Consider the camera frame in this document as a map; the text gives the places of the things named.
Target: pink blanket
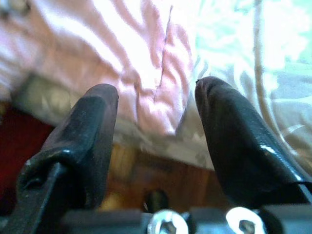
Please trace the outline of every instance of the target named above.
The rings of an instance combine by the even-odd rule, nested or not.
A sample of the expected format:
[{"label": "pink blanket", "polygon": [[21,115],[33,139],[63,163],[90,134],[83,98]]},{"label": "pink blanket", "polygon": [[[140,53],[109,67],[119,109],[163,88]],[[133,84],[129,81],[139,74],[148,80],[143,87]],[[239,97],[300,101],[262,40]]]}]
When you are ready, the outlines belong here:
[{"label": "pink blanket", "polygon": [[174,134],[193,68],[194,21],[167,0],[32,0],[0,19],[0,98],[34,72],[83,94],[119,93],[118,115]]}]

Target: bed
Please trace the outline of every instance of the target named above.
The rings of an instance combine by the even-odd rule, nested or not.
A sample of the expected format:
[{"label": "bed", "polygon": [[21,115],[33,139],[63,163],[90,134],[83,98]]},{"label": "bed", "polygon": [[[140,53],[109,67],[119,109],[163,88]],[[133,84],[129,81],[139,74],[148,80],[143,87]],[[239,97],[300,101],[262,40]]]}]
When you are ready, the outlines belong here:
[{"label": "bed", "polygon": [[[213,169],[197,112],[195,82],[212,75],[243,94],[296,160],[312,172],[312,3],[305,0],[201,0],[195,18],[194,68],[174,134],[144,131],[117,116],[114,142]],[[2,74],[5,58],[1,55]],[[40,74],[12,95],[14,105],[57,125],[81,94]]]}]

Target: red carpet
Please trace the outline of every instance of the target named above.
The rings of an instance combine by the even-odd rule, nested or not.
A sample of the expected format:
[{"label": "red carpet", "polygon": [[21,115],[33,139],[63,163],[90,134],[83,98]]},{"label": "red carpet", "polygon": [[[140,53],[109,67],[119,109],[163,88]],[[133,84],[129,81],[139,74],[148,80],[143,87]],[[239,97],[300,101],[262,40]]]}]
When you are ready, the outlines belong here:
[{"label": "red carpet", "polygon": [[17,176],[52,130],[52,126],[16,109],[6,112],[0,125],[0,215],[11,212]]}]

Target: wooden floor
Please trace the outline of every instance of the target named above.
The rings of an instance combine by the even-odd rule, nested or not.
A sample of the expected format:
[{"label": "wooden floor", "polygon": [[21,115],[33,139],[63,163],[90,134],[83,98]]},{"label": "wooden floor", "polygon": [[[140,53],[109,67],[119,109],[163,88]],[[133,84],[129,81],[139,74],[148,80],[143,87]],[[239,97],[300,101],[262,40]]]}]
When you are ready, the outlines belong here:
[{"label": "wooden floor", "polygon": [[115,145],[101,210],[142,208],[146,194],[155,189],[163,190],[179,212],[230,208],[214,172]]}]

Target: pink fabric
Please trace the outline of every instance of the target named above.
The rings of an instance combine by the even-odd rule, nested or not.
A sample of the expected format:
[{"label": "pink fabric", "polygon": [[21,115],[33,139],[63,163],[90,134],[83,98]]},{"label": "pink fabric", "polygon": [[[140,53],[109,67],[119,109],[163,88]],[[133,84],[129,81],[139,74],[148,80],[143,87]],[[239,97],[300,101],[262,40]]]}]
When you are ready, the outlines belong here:
[{"label": "pink fabric", "polygon": [[119,116],[174,134],[189,94],[193,21],[162,0],[32,0],[25,17],[0,21],[0,91],[29,72],[83,94],[108,83]]}]

